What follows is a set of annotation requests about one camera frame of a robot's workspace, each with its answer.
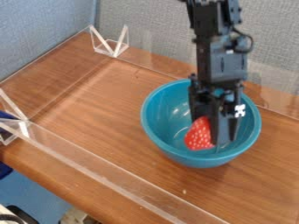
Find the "teal bowl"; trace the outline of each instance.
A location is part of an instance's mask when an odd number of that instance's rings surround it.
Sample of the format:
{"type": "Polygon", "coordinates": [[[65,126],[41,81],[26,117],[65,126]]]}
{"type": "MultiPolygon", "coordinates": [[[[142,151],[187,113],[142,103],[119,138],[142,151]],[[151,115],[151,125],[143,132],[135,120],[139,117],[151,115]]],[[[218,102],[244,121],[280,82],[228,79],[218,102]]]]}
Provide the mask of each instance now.
{"type": "Polygon", "coordinates": [[[248,116],[241,122],[237,141],[211,150],[189,150],[183,138],[193,125],[190,84],[190,80],[178,80],[150,94],[142,108],[142,124],[146,134],[170,159],[190,167],[211,168],[225,165],[253,146],[261,133],[262,119],[256,103],[244,94],[248,116]]]}

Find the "gray fabric backdrop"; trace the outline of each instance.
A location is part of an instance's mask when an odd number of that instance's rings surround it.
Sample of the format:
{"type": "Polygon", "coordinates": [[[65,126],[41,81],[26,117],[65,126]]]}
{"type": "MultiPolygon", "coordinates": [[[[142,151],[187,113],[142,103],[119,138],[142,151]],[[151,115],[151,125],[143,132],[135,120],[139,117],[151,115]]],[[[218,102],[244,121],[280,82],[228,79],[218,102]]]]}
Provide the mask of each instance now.
{"type": "MultiPolygon", "coordinates": [[[[257,39],[250,79],[299,95],[299,1],[240,0],[245,24],[257,39]]],[[[195,62],[185,4],[177,0],[102,0],[99,29],[117,39],[129,24],[131,45],[195,62]]]]}
{"type": "Polygon", "coordinates": [[[0,80],[95,23],[97,0],[0,0],[0,80]]]}

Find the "cable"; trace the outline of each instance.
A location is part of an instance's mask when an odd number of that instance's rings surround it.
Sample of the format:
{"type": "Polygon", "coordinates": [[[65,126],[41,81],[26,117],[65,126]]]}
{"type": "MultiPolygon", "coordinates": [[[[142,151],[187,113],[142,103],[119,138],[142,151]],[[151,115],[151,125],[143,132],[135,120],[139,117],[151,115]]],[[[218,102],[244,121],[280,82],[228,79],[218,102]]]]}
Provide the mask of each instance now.
{"type": "Polygon", "coordinates": [[[250,42],[252,42],[252,45],[250,45],[250,48],[249,49],[245,49],[245,50],[240,50],[240,49],[234,49],[237,53],[252,53],[254,51],[254,48],[256,48],[256,40],[253,38],[253,36],[250,36],[249,34],[246,34],[245,32],[242,32],[241,30],[238,30],[238,28],[233,28],[233,31],[240,34],[241,36],[246,37],[250,39],[250,42]]]}
{"type": "Polygon", "coordinates": [[[0,214],[0,221],[14,221],[18,224],[25,224],[25,221],[13,214],[0,214]]]}

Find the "strawberry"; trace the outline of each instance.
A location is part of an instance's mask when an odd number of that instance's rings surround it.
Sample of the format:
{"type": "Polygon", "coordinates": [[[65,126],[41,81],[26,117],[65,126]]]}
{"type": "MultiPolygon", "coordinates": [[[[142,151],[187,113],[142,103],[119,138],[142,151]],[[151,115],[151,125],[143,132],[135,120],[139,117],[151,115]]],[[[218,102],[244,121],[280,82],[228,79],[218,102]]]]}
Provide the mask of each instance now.
{"type": "Polygon", "coordinates": [[[185,136],[185,143],[193,151],[207,150],[215,146],[211,143],[211,124],[207,116],[194,122],[185,136]]]}

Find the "wooden table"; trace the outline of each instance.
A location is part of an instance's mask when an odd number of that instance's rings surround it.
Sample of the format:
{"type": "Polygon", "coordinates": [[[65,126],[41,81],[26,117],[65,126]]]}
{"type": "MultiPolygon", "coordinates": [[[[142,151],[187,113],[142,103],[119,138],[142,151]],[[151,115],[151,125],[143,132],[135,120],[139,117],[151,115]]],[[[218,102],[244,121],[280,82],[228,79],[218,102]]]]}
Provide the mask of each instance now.
{"type": "MultiPolygon", "coordinates": [[[[33,121],[225,221],[299,223],[299,122],[269,110],[299,118],[298,97],[248,83],[248,94],[269,107],[261,138],[230,164],[191,169],[165,156],[141,125],[146,97],[174,78],[90,48],[82,33],[3,82],[33,121]]],[[[135,48],[122,59],[177,78],[194,70],[135,48]]],[[[105,224],[169,223],[23,140],[0,150],[0,159],[105,224]]]]}

